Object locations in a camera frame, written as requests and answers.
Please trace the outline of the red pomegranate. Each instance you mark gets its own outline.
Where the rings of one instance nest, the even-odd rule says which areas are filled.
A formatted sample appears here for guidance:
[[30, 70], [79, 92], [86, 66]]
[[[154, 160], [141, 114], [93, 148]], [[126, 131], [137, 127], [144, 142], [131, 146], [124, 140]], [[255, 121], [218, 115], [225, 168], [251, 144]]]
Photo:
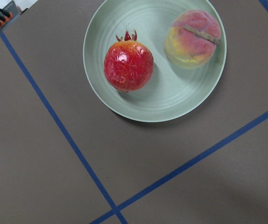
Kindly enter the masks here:
[[137, 41], [137, 31], [123, 37], [116, 35], [104, 58], [104, 75], [108, 83], [122, 92], [143, 88], [151, 79], [154, 58], [151, 51]]

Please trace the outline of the green plate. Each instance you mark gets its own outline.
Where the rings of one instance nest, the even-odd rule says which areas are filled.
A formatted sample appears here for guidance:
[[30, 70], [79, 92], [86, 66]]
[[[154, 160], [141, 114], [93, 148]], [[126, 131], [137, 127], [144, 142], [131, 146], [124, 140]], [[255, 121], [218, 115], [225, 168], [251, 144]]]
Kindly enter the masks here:
[[[85, 34], [83, 64], [91, 88], [107, 107], [132, 120], [162, 122], [189, 113], [212, 93], [226, 61], [225, 34], [211, 60], [197, 69], [178, 67], [163, 50], [170, 25], [188, 9], [204, 10], [219, 18], [207, 0], [106, 0], [100, 5]], [[151, 51], [154, 72], [142, 89], [120, 92], [104, 76], [104, 57], [116, 35], [133, 30]]]

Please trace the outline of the peach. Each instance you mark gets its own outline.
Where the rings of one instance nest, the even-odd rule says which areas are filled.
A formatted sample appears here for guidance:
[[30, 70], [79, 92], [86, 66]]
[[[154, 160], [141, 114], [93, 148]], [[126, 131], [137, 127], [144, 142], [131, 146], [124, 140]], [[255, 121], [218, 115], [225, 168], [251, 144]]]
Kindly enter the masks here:
[[186, 10], [170, 26], [164, 42], [167, 58], [181, 68], [196, 69], [211, 59], [217, 45], [184, 29], [184, 26], [206, 33], [216, 40], [221, 38], [221, 28], [212, 15], [199, 9]]

